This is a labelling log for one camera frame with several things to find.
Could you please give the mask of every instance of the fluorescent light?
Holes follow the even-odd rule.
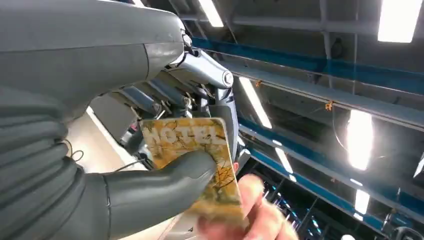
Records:
[[[272,140],[273,143],[277,144],[278,146],[282,146],[283,144],[277,140]]]
[[[289,173],[293,173],[293,169],[292,166],[290,166],[289,160],[287,159],[286,154],[284,153],[283,150],[281,150],[280,148],[276,147],[275,151],[277,152],[278,158],[282,163],[282,166],[284,167],[284,169],[289,172]]]
[[[242,140],[242,138],[241,138],[241,137],[237,137],[237,142],[238,142],[238,144],[240,144],[242,147],[245,147],[245,146],[246,146],[245,142]]]
[[[270,191],[266,191],[265,195],[263,195],[263,199],[266,198],[268,196],[268,194],[270,193]]]
[[[312,223],[316,228],[319,228],[317,221],[315,221],[315,219],[312,219]]]
[[[258,95],[256,94],[255,89],[253,88],[252,82],[250,79],[246,77],[239,77],[241,86],[244,89],[244,92],[246,93],[247,97],[249,98],[250,103],[253,106],[253,109],[255,110],[257,117],[259,118],[260,122],[265,128],[272,129],[273,126],[271,125],[270,120],[268,119],[267,114],[265,113],[264,108],[261,105],[261,101],[259,100]]]
[[[367,213],[370,195],[360,189],[356,190],[355,209],[361,214]]]
[[[218,11],[215,8],[215,5],[212,0],[199,0],[199,3],[212,27],[224,27],[223,21],[221,21],[220,15],[218,14]]]
[[[414,36],[422,0],[383,0],[378,40],[410,43]]]
[[[361,216],[361,215],[359,215],[357,212],[355,212],[355,214],[353,215],[353,217],[356,218],[356,219],[358,219],[361,222],[364,220],[364,217]]]
[[[353,179],[353,178],[351,178],[351,179],[350,179],[350,181],[351,181],[352,183],[355,183],[355,184],[357,184],[357,185],[361,186],[361,187],[363,186],[363,185],[362,185],[362,183],[358,182],[357,180],[355,180],[355,179]]]
[[[351,110],[347,125],[347,151],[350,164],[359,170],[367,169],[373,148],[373,120],[371,114]]]
[[[134,5],[138,6],[138,7],[144,7],[145,5],[142,3],[141,0],[132,0],[132,2],[134,3]]]
[[[421,173],[423,171],[423,168],[424,168],[424,157],[421,159],[421,161],[419,161],[413,177],[415,178],[419,173]]]
[[[291,175],[291,174],[290,174],[289,178],[290,178],[290,180],[292,180],[293,182],[295,182],[295,183],[297,182],[297,180],[296,180],[296,177],[295,177],[295,176],[293,176],[293,175]]]
[[[188,117],[188,118],[190,118],[190,119],[192,119],[192,118],[193,118],[192,113],[191,113],[191,112],[189,112],[188,110],[187,110],[187,111],[185,111],[185,116],[187,116],[187,117]]]
[[[343,235],[341,240],[355,240],[355,238],[352,235]]]

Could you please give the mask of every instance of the cable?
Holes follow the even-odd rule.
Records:
[[[84,156],[84,151],[82,150],[76,150],[74,152],[74,148],[72,148],[72,143],[68,140],[68,139],[64,139],[64,142],[67,142],[69,144],[70,147],[70,158],[72,158],[75,162],[78,162],[79,160],[81,160]],[[75,159],[74,156],[76,153],[81,153],[81,156],[78,159]]]
[[[336,118],[336,109],[334,108],[333,110],[332,110],[332,130],[333,130],[333,132],[334,132],[334,136],[335,136],[335,138],[337,139],[337,142],[340,144],[340,146],[342,146],[343,148],[344,148],[344,150],[348,150],[344,145],[343,145],[343,143],[340,141],[340,139],[339,139],[339,136],[337,136],[337,131],[336,131],[336,123],[335,123],[335,121],[334,121],[334,119]]]
[[[136,163],[140,163],[140,161],[139,161],[139,160],[137,160],[137,161],[133,161],[133,162],[131,162],[131,163],[129,163],[129,164],[127,164],[127,165],[125,165],[125,166],[122,166],[122,167],[120,167],[120,168],[116,169],[114,172],[119,172],[119,171],[121,171],[122,169],[126,169],[126,168],[128,168],[128,167],[131,167],[132,165],[134,165],[134,164],[136,164]]]

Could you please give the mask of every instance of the human finger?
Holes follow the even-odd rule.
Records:
[[[241,208],[246,217],[254,205],[261,205],[264,184],[259,177],[247,174],[238,181],[238,189],[240,190]]]
[[[197,222],[197,229],[207,240],[242,240],[244,229],[227,223],[208,221],[201,217]]]
[[[263,199],[255,215],[255,219],[244,239],[275,240],[280,234],[284,220],[281,212],[273,204]]]
[[[298,240],[298,234],[293,229],[292,224],[283,218],[281,229],[276,240]]]

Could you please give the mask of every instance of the yellow card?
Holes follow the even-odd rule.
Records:
[[[204,150],[216,162],[216,173],[189,211],[243,225],[240,192],[233,170],[224,121],[220,118],[144,120],[141,129],[158,169],[179,156]]]

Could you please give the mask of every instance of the steel beam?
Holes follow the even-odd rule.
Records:
[[[193,45],[211,52],[221,53],[244,59],[272,63],[289,68],[315,73],[318,66],[327,66],[319,74],[337,78],[356,80],[363,84],[392,89],[416,95],[424,95],[424,73],[394,70],[375,66],[357,65],[340,60],[327,60],[326,57],[311,57],[293,53],[193,38]]]
[[[207,18],[198,18],[195,15],[181,15],[180,18],[185,21],[208,22]],[[321,20],[311,18],[233,16],[232,23],[244,26],[272,27],[314,32],[324,31],[329,33],[377,35],[379,32],[379,23],[376,21],[327,21],[322,23]],[[414,36],[424,38],[424,30],[416,29]]]
[[[261,80],[263,85],[271,86],[323,103],[333,101],[334,106],[347,110],[361,110],[372,114],[376,118],[424,132],[424,111],[386,103],[364,96],[353,95],[290,77],[247,68],[238,64],[228,62],[220,62],[220,64],[236,76],[243,76],[253,80]]]
[[[239,117],[238,122],[239,130],[245,134],[253,136],[270,146],[280,147],[287,154],[309,165],[310,167],[319,170],[354,189],[362,189],[377,201],[380,201],[394,209],[400,210],[416,221],[424,223],[424,208],[422,207],[424,206],[424,201],[421,199],[403,191],[401,191],[399,196],[397,196],[398,187],[382,184],[381,182],[376,183],[365,173],[360,173],[355,171],[353,168],[338,165],[337,161],[331,161],[318,152],[293,142],[284,136],[277,135],[270,130],[263,129],[250,121]],[[282,146],[278,146],[273,142],[273,140],[280,142]],[[360,181],[363,186],[353,183],[351,179]]]
[[[278,174],[284,176],[285,178],[289,178],[289,173],[284,169],[283,166],[278,164],[276,161],[272,160],[270,157],[254,149],[250,149],[250,152],[252,153],[252,158],[257,160],[261,164],[267,166],[268,168],[272,169],[273,171],[277,172]],[[335,208],[345,212],[350,216],[353,216],[355,214],[355,207],[346,200],[340,198],[336,194],[328,191],[327,189],[317,185],[313,181],[299,174],[294,173],[293,175],[296,177],[297,184],[303,187],[305,190],[320,197],[322,200],[326,201],[327,203],[333,205]],[[383,223],[378,218],[370,214],[365,214],[363,216],[363,223],[375,230],[376,232],[381,233]]]

